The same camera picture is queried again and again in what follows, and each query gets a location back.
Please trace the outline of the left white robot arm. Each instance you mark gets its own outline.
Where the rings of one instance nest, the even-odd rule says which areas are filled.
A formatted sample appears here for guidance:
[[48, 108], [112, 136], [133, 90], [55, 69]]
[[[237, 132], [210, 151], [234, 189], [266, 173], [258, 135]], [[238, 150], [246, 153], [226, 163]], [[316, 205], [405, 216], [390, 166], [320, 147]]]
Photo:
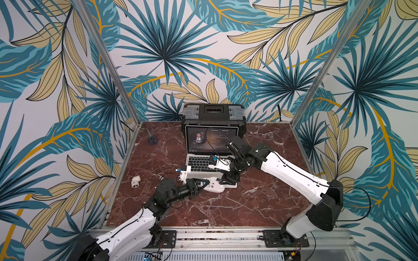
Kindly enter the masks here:
[[158, 223], [167, 216], [171, 204], [193, 199], [209, 185], [208, 179], [196, 178], [179, 186], [170, 178], [160, 181], [142, 209], [122, 225], [96, 238], [83, 233], [68, 260], [123, 261], [140, 249], [158, 244], [162, 237]]

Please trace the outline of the white pipe elbow fitting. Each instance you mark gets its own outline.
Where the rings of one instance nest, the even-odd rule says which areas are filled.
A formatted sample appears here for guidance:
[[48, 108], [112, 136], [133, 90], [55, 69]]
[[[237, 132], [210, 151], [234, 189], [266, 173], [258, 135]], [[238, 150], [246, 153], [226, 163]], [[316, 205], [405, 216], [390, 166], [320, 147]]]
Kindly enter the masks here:
[[142, 180], [141, 180], [141, 178], [140, 178], [140, 176], [139, 176], [139, 175], [137, 175], [137, 176], [133, 177], [133, 178], [131, 179], [131, 187], [132, 187], [133, 189], [138, 188], [138, 187], [140, 186], [141, 181], [142, 181]]

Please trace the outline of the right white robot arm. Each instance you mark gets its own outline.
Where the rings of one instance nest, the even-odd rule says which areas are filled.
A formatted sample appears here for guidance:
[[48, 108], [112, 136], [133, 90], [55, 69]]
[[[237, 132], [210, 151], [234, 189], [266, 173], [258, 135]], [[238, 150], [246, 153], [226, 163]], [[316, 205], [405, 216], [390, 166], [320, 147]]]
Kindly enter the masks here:
[[280, 230], [283, 238], [296, 240], [316, 229], [333, 230], [343, 207], [344, 188], [341, 182], [336, 179], [329, 182], [312, 175], [263, 143], [251, 147], [235, 136], [225, 147], [233, 158], [229, 167], [222, 171], [223, 183], [238, 183], [241, 173], [253, 167], [286, 183], [309, 201], [307, 209], [289, 218], [283, 225]]

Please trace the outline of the white wireless mouse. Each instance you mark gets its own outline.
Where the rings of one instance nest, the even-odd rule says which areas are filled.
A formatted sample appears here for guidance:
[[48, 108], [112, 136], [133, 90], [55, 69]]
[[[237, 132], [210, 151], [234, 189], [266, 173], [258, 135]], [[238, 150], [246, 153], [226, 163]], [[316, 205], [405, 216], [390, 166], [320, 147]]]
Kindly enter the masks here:
[[225, 185], [221, 185], [219, 183], [219, 178], [217, 177], [209, 178], [207, 182], [205, 182], [204, 187], [205, 191], [214, 193], [222, 193], [225, 190]]

